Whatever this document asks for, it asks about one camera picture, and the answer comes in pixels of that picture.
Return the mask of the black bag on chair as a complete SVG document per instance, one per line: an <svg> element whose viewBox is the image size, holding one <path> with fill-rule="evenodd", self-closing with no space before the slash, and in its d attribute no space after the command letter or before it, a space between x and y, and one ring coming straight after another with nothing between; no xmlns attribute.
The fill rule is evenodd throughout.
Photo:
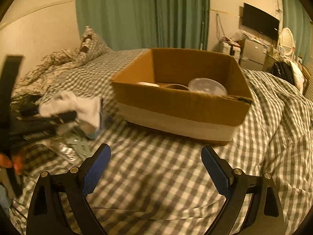
<svg viewBox="0 0 313 235"><path fill-rule="evenodd" d="M276 61L272 66L270 66L266 72L281 78L292 85L295 85L294 75L292 71L292 67L285 63L284 61Z"/></svg>

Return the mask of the black wall television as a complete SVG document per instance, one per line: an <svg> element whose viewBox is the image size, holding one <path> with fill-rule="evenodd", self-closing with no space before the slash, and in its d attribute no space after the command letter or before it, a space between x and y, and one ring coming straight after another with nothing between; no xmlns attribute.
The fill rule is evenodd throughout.
<svg viewBox="0 0 313 235"><path fill-rule="evenodd" d="M250 4L244 3L242 25L278 41L280 21Z"/></svg>

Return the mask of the checkered pillow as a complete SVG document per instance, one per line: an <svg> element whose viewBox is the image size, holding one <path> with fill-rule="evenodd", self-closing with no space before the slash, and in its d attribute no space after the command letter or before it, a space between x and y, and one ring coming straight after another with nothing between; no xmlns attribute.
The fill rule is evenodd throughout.
<svg viewBox="0 0 313 235"><path fill-rule="evenodd" d="M103 54L113 52L113 50L102 39L102 36L87 25L82 34L80 52L86 61L90 61Z"/></svg>

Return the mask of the floral white duvet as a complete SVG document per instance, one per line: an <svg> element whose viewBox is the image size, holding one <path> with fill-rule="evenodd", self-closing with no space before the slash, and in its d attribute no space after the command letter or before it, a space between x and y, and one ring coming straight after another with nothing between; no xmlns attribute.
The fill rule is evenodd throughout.
<svg viewBox="0 0 313 235"><path fill-rule="evenodd" d="M12 100L18 101L26 96L43 96L60 74L83 65L86 59L86 50L78 48L61 49L45 56L42 64L17 80Z"/></svg>

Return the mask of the small green curtain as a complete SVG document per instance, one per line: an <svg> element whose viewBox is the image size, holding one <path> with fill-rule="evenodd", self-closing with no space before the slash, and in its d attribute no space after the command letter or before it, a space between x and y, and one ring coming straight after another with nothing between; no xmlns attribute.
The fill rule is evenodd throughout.
<svg viewBox="0 0 313 235"><path fill-rule="evenodd" d="M283 27L289 28L296 41L295 56L301 55L302 64L310 60L311 24L310 17L299 0L282 0Z"/></svg>

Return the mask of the silver foil blister pack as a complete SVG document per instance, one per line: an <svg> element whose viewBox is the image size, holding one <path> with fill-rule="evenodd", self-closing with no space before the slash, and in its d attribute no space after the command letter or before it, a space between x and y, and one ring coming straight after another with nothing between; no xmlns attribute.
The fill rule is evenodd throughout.
<svg viewBox="0 0 313 235"><path fill-rule="evenodd" d="M87 137L82 130L77 128L62 136L46 139L43 141L43 145L73 165L92 156Z"/></svg>

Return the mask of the large green curtain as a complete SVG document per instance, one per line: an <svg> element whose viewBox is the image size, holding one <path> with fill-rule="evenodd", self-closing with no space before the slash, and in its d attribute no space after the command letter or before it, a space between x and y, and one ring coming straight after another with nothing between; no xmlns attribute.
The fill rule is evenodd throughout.
<svg viewBox="0 0 313 235"><path fill-rule="evenodd" d="M117 51L207 49L210 0L75 0L80 33L89 26Z"/></svg>

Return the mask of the white tape roll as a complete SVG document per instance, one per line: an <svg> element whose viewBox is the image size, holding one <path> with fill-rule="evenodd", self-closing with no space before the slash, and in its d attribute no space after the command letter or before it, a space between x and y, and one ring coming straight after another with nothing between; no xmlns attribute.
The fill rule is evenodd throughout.
<svg viewBox="0 0 313 235"><path fill-rule="evenodd" d="M165 89L183 90L188 91L189 88L182 84L167 84L164 86Z"/></svg>

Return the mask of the grey mini fridge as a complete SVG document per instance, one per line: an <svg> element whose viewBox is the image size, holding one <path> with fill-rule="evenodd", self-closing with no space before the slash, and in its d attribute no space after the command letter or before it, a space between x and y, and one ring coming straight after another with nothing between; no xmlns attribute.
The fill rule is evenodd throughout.
<svg viewBox="0 0 313 235"><path fill-rule="evenodd" d="M247 38L243 39L240 45L240 66L243 69L262 71L267 54L264 45Z"/></svg>

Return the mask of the white mesh sock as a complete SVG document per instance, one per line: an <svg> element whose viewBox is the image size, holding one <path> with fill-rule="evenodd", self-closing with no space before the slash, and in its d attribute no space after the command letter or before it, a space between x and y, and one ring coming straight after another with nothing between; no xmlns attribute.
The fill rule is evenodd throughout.
<svg viewBox="0 0 313 235"><path fill-rule="evenodd" d="M47 102L39 105L39 115L52 115L76 111L76 120L82 130L91 133L101 127L101 98L81 98L70 91L59 91Z"/></svg>

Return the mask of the white oval mirror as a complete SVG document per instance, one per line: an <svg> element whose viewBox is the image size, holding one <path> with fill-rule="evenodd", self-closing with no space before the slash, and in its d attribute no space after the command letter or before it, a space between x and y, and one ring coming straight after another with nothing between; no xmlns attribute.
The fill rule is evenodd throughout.
<svg viewBox="0 0 313 235"><path fill-rule="evenodd" d="M283 28L279 36L278 45L285 49L285 56L291 57L296 50L296 42L292 31L289 28Z"/></svg>

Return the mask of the grey checkered bed cover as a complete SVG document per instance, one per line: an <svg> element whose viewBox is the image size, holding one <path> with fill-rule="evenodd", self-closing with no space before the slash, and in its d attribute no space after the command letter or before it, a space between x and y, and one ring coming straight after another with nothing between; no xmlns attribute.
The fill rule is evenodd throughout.
<svg viewBox="0 0 313 235"><path fill-rule="evenodd" d="M109 234L203 234L224 203L201 162L203 143L131 125L118 113L111 78L147 49L103 54L60 74L42 96L66 90L98 96L108 123L91 151L112 157L89 204ZM253 103L235 136L217 154L234 168L273 176L292 234L312 207L312 102L293 85L245 70Z"/></svg>

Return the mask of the white suitcase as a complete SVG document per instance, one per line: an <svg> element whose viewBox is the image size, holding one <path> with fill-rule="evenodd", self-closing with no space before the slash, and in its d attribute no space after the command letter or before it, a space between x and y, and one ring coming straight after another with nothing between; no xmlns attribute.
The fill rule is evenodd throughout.
<svg viewBox="0 0 313 235"><path fill-rule="evenodd" d="M236 42L225 42L225 41L222 41L220 44L221 44L220 50L222 54L232 56L236 60L236 62L239 63L241 53L240 45Z"/></svg>

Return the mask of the cardboard box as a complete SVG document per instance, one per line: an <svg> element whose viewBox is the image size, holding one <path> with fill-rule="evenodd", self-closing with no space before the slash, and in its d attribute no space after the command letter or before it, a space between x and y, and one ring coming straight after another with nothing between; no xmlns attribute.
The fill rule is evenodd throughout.
<svg viewBox="0 0 313 235"><path fill-rule="evenodd" d="M195 78L217 81L227 95L164 88L167 84L186 86ZM253 101L233 57L196 49L149 49L112 78L112 87L124 120L216 145L231 141Z"/></svg>

